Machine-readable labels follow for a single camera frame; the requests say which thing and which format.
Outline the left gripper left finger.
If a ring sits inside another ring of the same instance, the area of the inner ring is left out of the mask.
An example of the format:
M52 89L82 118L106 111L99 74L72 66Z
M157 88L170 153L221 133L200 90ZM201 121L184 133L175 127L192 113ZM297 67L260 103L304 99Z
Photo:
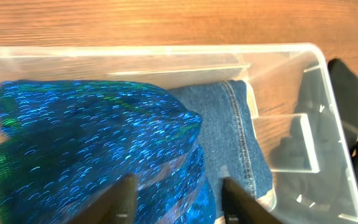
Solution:
M126 174L68 224L132 224L137 196L136 177Z

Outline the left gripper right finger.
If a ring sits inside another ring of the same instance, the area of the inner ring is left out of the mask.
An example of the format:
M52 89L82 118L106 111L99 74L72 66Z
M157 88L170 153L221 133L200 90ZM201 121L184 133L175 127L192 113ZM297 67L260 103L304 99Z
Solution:
M223 178L221 203L225 224L282 224L230 177Z

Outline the blue denim jeans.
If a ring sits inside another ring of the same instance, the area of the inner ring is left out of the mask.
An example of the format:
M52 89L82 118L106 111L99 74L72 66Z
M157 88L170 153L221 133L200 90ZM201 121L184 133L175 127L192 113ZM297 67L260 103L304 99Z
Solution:
M272 172L255 138L243 81L171 89L190 111L202 116L198 144L204 150L206 175L221 217L222 179L231 177L268 211L276 204Z

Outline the blue sequin cloth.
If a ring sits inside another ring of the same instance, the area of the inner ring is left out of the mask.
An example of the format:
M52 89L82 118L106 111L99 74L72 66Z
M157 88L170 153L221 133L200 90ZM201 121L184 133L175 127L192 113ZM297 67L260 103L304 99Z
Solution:
M126 174L136 223L213 223L202 118L139 82L0 84L0 220L68 223Z

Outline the black garment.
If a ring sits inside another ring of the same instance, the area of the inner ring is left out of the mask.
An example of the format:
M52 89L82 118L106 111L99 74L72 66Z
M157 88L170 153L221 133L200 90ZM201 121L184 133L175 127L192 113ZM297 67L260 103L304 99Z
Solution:
M355 215L358 198L358 78L337 58L329 61L328 71L339 121L327 109L317 71L306 72L295 110L306 117L311 132L302 135L300 120L294 119L290 135L272 151L302 168L311 165L307 148L315 152L318 172L279 173L278 202L290 217L319 223Z

